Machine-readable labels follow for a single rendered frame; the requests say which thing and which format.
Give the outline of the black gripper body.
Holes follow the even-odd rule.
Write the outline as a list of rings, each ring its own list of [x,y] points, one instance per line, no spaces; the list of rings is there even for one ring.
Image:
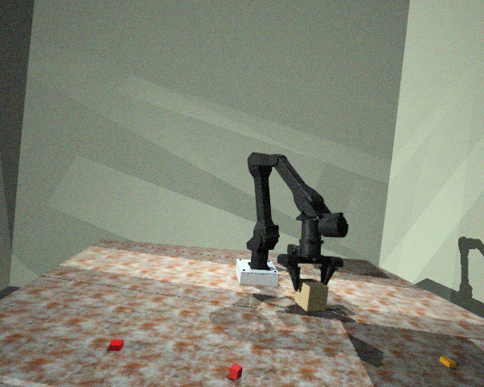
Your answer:
[[[298,264],[321,264],[326,268],[343,268],[344,262],[341,257],[321,255],[321,244],[324,240],[317,236],[303,236],[299,240],[301,243],[301,257],[291,254],[279,254],[277,264],[298,267]],[[307,259],[308,260],[305,260]],[[316,260],[313,260],[316,259]]]

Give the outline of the small red block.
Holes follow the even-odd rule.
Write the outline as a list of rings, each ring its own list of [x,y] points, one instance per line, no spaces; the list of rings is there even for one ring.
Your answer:
[[[229,368],[229,377],[230,378],[233,378],[235,380],[238,380],[241,375],[242,375],[242,368],[241,366],[237,365],[237,364],[233,364],[230,368]]]
[[[110,350],[113,350],[113,351],[120,351],[122,346],[123,346],[123,340],[112,339],[109,344]]]

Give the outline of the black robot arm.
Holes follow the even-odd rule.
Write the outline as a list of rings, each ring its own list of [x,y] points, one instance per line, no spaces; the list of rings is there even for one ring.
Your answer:
[[[251,262],[248,262],[251,269],[270,270],[267,265],[269,250],[274,250],[280,237],[279,226],[274,225],[271,216],[269,175],[272,167],[288,185],[302,212],[296,218],[302,221],[302,235],[344,238],[348,234],[344,213],[332,214],[323,197],[303,181],[285,155],[253,152],[248,157],[248,170],[254,179],[257,223],[253,237],[246,243],[247,249],[252,251]]]

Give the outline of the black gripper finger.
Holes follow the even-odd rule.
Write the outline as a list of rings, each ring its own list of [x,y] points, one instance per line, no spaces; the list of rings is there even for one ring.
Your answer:
[[[335,273],[338,268],[326,268],[319,266],[321,271],[321,282],[325,285],[328,285],[328,282],[331,280],[333,274]]]
[[[300,267],[290,267],[290,266],[285,266],[285,265],[283,265],[283,267],[285,267],[290,274],[290,277],[291,277],[291,280],[292,280],[292,283],[293,283],[293,286],[294,286],[294,291],[298,292],[301,268]]]

